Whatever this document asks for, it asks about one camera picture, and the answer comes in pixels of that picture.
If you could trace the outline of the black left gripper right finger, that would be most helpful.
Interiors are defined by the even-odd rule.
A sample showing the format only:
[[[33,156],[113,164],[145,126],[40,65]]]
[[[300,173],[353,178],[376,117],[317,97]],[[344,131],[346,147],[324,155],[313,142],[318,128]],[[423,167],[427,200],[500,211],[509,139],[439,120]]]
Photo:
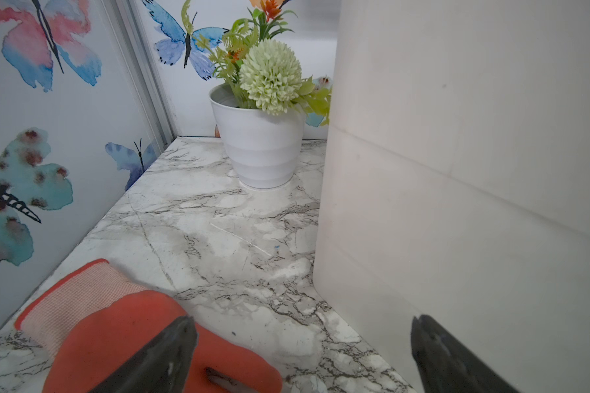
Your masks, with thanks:
[[[411,324],[411,353],[426,393],[517,393],[434,318]]]

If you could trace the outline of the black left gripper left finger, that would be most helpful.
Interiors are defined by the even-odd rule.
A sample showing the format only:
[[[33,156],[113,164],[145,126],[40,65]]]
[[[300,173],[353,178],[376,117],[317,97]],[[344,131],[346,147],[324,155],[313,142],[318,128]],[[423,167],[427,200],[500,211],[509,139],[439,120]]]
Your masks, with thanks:
[[[182,392],[197,345],[193,318],[178,317],[92,391]]]

